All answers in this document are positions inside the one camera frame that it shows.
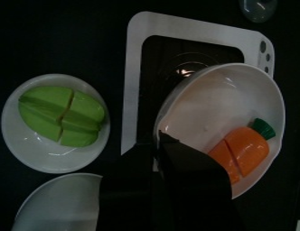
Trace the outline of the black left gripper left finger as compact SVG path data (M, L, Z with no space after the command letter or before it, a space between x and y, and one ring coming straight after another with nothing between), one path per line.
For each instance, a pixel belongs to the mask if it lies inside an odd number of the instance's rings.
M163 231L165 202L148 144L135 144L112 163L99 187L95 231Z

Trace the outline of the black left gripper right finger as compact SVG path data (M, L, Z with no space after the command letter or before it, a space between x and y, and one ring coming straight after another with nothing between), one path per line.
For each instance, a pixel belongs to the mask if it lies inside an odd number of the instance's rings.
M227 172L202 152L158 132L158 167L177 231L245 231Z

